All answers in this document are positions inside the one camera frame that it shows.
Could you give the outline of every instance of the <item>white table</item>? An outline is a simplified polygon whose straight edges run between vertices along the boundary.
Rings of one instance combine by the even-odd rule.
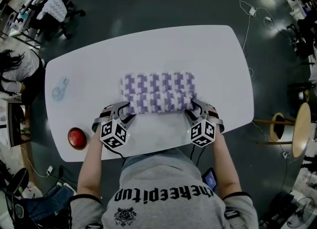
[[[126,73],[191,71],[198,98],[216,107],[225,131],[252,121],[253,92],[241,46],[228,26],[164,28],[98,42],[54,60],[46,68],[45,100],[51,132],[60,156],[83,161],[88,147],[73,149],[67,141],[72,127],[92,135],[91,126],[105,106],[122,101],[120,78]],[[62,101],[52,98],[61,77],[69,84]],[[189,124],[184,113],[137,115],[126,146],[129,157],[185,145]],[[102,159],[119,158],[103,150]]]

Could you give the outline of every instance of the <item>red apple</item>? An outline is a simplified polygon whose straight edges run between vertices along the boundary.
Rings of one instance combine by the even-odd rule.
[[[73,128],[68,133],[68,141],[72,146],[83,147],[87,144],[85,133],[79,128]]]

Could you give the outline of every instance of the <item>fiducial marker cube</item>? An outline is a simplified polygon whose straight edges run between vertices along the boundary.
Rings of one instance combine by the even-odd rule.
[[[203,119],[187,131],[187,139],[199,147],[204,147],[214,142],[215,130],[215,123]]]
[[[100,141],[110,148],[113,149],[127,144],[129,138],[130,133],[128,133],[116,120],[113,119],[101,123]]]

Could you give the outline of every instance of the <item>cable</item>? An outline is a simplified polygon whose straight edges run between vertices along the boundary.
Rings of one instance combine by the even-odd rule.
[[[245,3],[245,4],[247,4],[250,8],[253,8],[253,9],[255,10],[254,15],[251,15],[249,12],[247,12],[247,11],[242,7],[241,3]],[[240,5],[240,8],[249,16],[248,29],[247,29],[247,33],[246,33],[246,37],[245,37],[245,40],[244,40],[244,43],[243,43],[242,50],[244,50],[244,47],[245,47],[246,42],[247,42],[247,37],[248,37],[248,33],[249,33],[249,28],[250,28],[250,19],[251,19],[251,16],[252,16],[252,17],[255,17],[256,14],[257,14],[257,11],[258,11],[259,9],[264,10],[264,11],[270,16],[274,28],[275,28],[283,37],[287,38],[290,43],[292,43],[292,41],[290,40],[290,38],[289,38],[288,36],[284,35],[284,34],[277,28],[277,26],[276,26],[276,24],[275,24],[275,22],[274,22],[274,19],[273,19],[273,17],[272,17],[272,15],[271,15],[266,9],[261,8],[261,7],[254,8],[252,5],[250,5],[250,4],[248,4],[247,2],[242,1],[242,0],[239,0],[239,5]],[[270,29],[270,28],[265,24],[265,18],[263,19],[263,25],[264,25],[266,28],[268,28],[270,31],[272,31],[272,29]]]
[[[250,77],[253,77],[253,74],[254,74],[253,69],[249,68],[249,70],[252,71],[252,74],[250,75]]]
[[[202,154],[203,154],[203,152],[204,152],[205,148],[206,148],[206,146],[203,148],[202,152],[199,154],[198,159],[197,159],[196,166],[198,166],[199,159],[200,159],[200,157],[202,156]]]
[[[111,148],[108,147],[107,145],[104,145],[104,146],[105,146],[108,150],[110,150],[111,152],[116,153],[116,154],[120,155],[121,158],[123,158],[123,163],[122,163],[122,166],[123,166],[124,163],[125,163],[125,160],[126,160],[125,157],[124,157],[121,153],[114,151],[113,149],[111,149]]]
[[[69,182],[67,182],[66,180],[61,179],[61,178],[59,178],[59,177],[56,177],[56,176],[54,176],[54,175],[52,175],[52,174],[49,174],[49,176],[51,176],[51,177],[53,177],[53,178],[55,178],[55,179],[63,180],[64,182],[66,182],[66,183],[69,184]],[[77,190],[77,187],[74,187],[74,186],[71,185],[71,184],[69,184],[69,185],[70,185],[73,189],[76,189],[76,190]]]
[[[259,131],[261,131],[261,133],[262,133],[264,136],[266,136],[267,138],[270,138],[270,137],[269,137],[268,135],[266,135],[266,134],[260,129],[260,127],[257,126],[254,122],[252,122],[252,124],[253,124],[255,127],[257,127],[257,128],[259,129]],[[280,144],[279,146],[281,147],[281,149],[282,149],[283,152],[285,152],[286,154],[289,154],[289,152],[287,152],[287,151],[284,150],[284,148],[282,147],[281,144]]]
[[[194,150],[195,150],[195,144],[193,144],[193,149],[192,149],[192,153],[190,154],[190,160],[192,160],[193,154],[194,154]]]
[[[266,135],[266,134],[260,129],[259,126],[257,126],[254,122],[252,122],[252,124],[253,124],[255,127],[257,127],[257,128],[259,129],[259,131],[261,131],[261,133],[262,133],[264,136],[266,136],[267,138],[269,138],[269,136]]]
[[[286,181],[286,176],[287,176],[287,170],[288,170],[288,163],[287,163],[287,159],[285,160],[286,161],[286,166],[285,166],[285,174],[284,174],[284,179],[283,179],[283,182],[282,182],[282,185],[281,185],[281,189],[280,191],[283,189],[284,187],[284,184],[285,184],[285,181]]]
[[[264,25],[268,30],[272,31],[272,29],[269,28],[269,27],[265,24],[265,18],[263,19],[263,25]]]
[[[250,18],[251,18],[251,15],[249,14],[248,28],[247,28],[246,38],[245,38],[245,40],[244,40],[242,50],[244,50],[244,47],[245,47],[246,42],[247,42],[248,33],[249,33],[249,28],[250,28]]]
[[[31,168],[33,169],[33,171],[39,176],[39,177],[43,177],[43,178],[47,178],[47,177],[49,177],[49,175],[46,175],[46,176],[43,176],[43,175],[40,175],[35,169],[34,169],[34,167],[33,167],[33,165],[32,165],[32,163],[31,163],[31,161],[25,156],[25,158],[28,160],[28,162],[30,163],[30,166],[31,166]]]
[[[69,181],[69,182],[72,182],[72,183],[74,183],[74,184],[77,184],[77,185],[78,185],[78,182],[76,182],[76,181],[72,181],[72,180],[68,179],[65,175],[63,175],[63,178],[67,179],[67,181]]]

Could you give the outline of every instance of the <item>folded towel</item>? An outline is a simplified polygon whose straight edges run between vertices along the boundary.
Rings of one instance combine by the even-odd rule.
[[[123,113],[145,114],[192,110],[196,98],[195,77],[190,72],[127,74],[121,80]]]

